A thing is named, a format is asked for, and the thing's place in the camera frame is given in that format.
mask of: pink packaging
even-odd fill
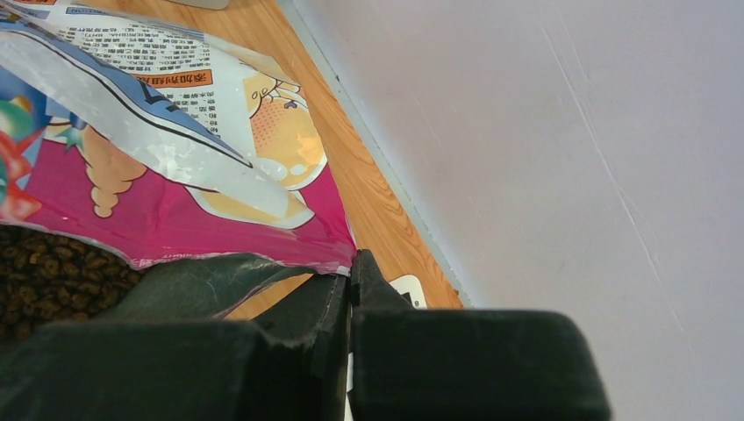
[[[355,253],[302,88],[269,57],[64,0],[0,0],[0,221],[136,268]]]

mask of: black plastic object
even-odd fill
[[[352,325],[356,421],[609,419],[569,320],[413,310],[367,252],[352,279],[314,275],[252,322],[42,327],[0,353],[0,419],[340,421]]]
[[[310,272],[252,254],[176,260],[152,268],[117,306],[96,319],[161,322],[224,316],[268,285]]]
[[[568,318],[539,311],[354,314],[354,420],[606,420]]]
[[[341,420],[347,282],[316,275],[256,323],[44,326],[0,358],[0,419]]]

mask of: white card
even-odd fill
[[[404,275],[391,281],[390,285],[396,289],[398,294],[410,301],[413,308],[423,310],[426,308],[426,299],[424,298],[424,289],[421,288],[421,281],[414,275]]]

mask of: cartoon character illustration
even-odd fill
[[[259,60],[252,56],[244,59],[244,62]],[[180,185],[199,207],[217,217],[292,229],[305,224],[313,216],[299,190],[320,175],[326,165],[326,154],[300,87],[277,72],[278,67],[272,67],[275,63],[257,63],[253,64],[269,73],[262,73],[247,63],[250,71],[242,85],[248,111],[246,124],[253,132],[253,144],[247,150],[249,153],[255,151],[251,162],[284,187],[286,206],[282,204],[280,211],[284,214],[269,214],[223,194],[221,190]],[[66,153],[82,156],[85,173],[93,185],[90,190],[91,210],[99,218],[110,218],[121,195],[147,172],[147,166],[51,98],[38,91],[36,94],[40,97],[25,100],[19,96],[0,105],[0,128],[4,132],[0,139],[2,217],[24,219],[40,208],[41,203],[28,196],[23,188],[32,172],[40,144],[45,140],[62,143],[66,146]],[[31,127],[40,128],[31,132]]]
[[[254,138],[254,164],[287,189],[293,200],[285,218],[280,219],[219,193],[198,189],[190,189],[190,193],[203,209],[223,218],[297,227],[305,222],[299,190],[320,175],[327,163],[326,152],[300,87],[263,62],[263,57],[236,55],[253,70],[243,80],[243,90]],[[258,68],[267,69],[271,75]]]

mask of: white wall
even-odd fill
[[[616,419],[744,419],[744,2],[294,0],[476,305]]]

